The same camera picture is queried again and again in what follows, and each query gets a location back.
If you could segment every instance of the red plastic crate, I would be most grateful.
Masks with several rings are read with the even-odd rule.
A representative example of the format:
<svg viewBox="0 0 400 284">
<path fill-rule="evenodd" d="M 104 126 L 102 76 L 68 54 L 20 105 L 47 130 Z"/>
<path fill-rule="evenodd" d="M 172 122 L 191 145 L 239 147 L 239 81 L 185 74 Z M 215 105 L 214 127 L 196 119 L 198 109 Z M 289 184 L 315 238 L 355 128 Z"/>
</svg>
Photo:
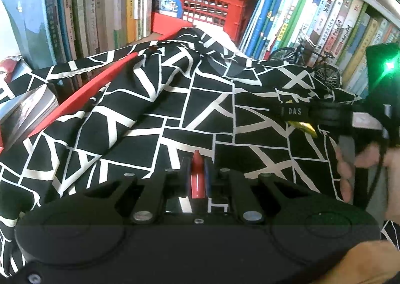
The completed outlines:
<svg viewBox="0 0 400 284">
<path fill-rule="evenodd" d="M 223 28 L 238 45 L 257 0 L 154 0 L 154 10 L 174 18 L 204 21 Z"/>
</svg>

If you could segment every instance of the geometric pattern cloth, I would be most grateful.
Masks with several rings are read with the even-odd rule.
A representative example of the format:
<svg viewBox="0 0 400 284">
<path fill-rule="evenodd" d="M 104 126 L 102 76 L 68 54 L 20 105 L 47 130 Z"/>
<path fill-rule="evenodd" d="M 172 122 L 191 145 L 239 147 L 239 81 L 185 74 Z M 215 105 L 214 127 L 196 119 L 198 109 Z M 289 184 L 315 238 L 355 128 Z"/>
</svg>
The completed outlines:
<svg viewBox="0 0 400 284">
<path fill-rule="evenodd" d="M 310 70 L 284 61 L 236 56 L 203 31 L 184 28 L 171 41 L 128 46 L 24 75 L 4 86 L 0 102 L 49 82 L 138 56 L 75 113 L 0 155 L 1 271 L 25 260 L 14 240 L 24 213 L 126 173 L 149 178 L 180 168 L 195 150 L 216 168 L 256 178 L 261 172 L 341 200 L 337 135 L 317 138 L 274 113 L 280 103 L 315 99 L 352 104 L 359 97 L 328 90 Z M 399 247 L 391 221 L 382 237 Z"/>
</svg>

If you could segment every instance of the screw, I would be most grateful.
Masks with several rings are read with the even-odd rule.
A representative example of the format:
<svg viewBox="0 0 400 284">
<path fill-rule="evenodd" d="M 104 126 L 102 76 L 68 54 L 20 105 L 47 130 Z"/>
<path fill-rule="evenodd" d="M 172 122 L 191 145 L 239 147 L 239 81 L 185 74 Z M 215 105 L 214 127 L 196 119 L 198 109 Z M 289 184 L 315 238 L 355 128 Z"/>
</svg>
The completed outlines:
<svg viewBox="0 0 400 284">
<path fill-rule="evenodd" d="M 29 283 L 31 283 L 31 284 L 41 284 L 41 282 L 42 282 L 41 277 L 40 277 L 38 274 L 35 274 L 35 273 L 30 274 L 30 275 L 27 277 L 27 280 L 28 280 Z"/>
<path fill-rule="evenodd" d="M 135 214 L 133 214 L 133 218 L 136 221 L 143 222 L 151 220 L 153 218 L 153 214 L 149 211 L 138 211 Z"/>
<path fill-rule="evenodd" d="M 263 215 L 257 211 L 247 211 L 243 213 L 243 218 L 246 221 L 259 221 L 263 218 Z"/>
</svg>

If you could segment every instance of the stack of magazines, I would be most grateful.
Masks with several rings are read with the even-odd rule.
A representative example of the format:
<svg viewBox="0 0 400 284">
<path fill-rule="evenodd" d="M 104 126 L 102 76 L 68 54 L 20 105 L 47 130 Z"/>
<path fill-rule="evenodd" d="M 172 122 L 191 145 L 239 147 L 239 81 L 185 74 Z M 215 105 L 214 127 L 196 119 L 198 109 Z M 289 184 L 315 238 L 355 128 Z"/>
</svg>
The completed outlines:
<svg viewBox="0 0 400 284">
<path fill-rule="evenodd" d="M 122 48 L 151 32 L 152 0 L 1 1 L 34 70 Z M 91 77 L 67 85 L 73 91 Z"/>
<path fill-rule="evenodd" d="M 11 81 L 32 71 L 21 57 L 16 59 L 18 62 Z M 0 130 L 4 149 L 8 150 L 14 143 L 26 139 L 58 105 L 56 96 L 46 84 L 0 104 Z"/>
</svg>

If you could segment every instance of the blue book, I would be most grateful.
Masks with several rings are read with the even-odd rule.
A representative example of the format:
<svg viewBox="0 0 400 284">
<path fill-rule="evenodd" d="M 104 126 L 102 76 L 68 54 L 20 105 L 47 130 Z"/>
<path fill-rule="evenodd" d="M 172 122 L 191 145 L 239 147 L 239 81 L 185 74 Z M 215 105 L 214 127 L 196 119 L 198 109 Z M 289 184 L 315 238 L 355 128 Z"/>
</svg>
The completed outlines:
<svg viewBox="0 0 400 284">
<path fill-rule="evenodd" d="M 2 0 L 15 39 L 28 65 L 34 69 L 57 64 L 51 42 L 45 0 Z"/>
<path fill-rule="evenodd" d="M 274 18 L 278 13 L 279 7 L 281 6 L 282 0 L 274 0 L 272 9 L 268 12 L 267 21 L 264 24 L 262 37 L 258 40 L 257 46 L 255 48 L 255 52 L 253 57 L 258 58 L 261 54 L 261 51 L 264 48 L 265 41 L 267 40 L 268 34 L 271 31 L 271 28 L 274 24 Z"/>
<path fill-rule="evenodd" d="M 267 19 L 267 14 L 271 8 L 272 2 L 273 2 L 273 0 L 265 0 L 265 2 L 263 4 L 263 7 L 262 7 L 261 13 L 259 15 L 259 18 L 257 20 L 257 23 L 255 24 L 254 32 L 251 35 L 251 40 L 250 40 L 249 46 L 247 47 L 247 50 L 245 52 L 245 54 L 247 56 L 253 55 L 257 41 L 261 37 L 261 32 L 262 32 L 262 29 L 264 26 L 264 22 Z"/>
<path fill-rule="evenodd" d="M 69 62 L 72 61 L 73 58 L 71 55 L 70 43 L 68 39 L 67 23 L 65 21 L 64 0 L 57 0 L 57 6 L 58 6 L 59 28 L 61 31 L 65 57 Z"/>
</svg>

